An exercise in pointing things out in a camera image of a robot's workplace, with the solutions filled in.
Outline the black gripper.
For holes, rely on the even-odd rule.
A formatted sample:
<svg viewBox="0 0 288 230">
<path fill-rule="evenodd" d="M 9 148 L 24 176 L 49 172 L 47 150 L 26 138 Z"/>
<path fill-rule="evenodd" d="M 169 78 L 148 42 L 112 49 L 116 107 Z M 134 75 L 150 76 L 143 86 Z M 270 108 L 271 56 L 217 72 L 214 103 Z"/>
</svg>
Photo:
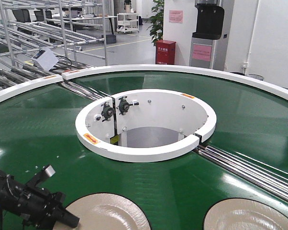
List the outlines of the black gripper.
<svg viewBox="0 0 288 230">
<path fill-rule="evenodd" d="M 76 228 L 80 218 L 62 207 L 64 194 L 37 187 L 54 174 L 53 167 L 47 165 L 22 184 L 13 175 L 0 170 L 0 212 L 7 210 L 21 217 L 25 225 L 38 229 L 50 229 L 56 221 Z"/>
</svg>

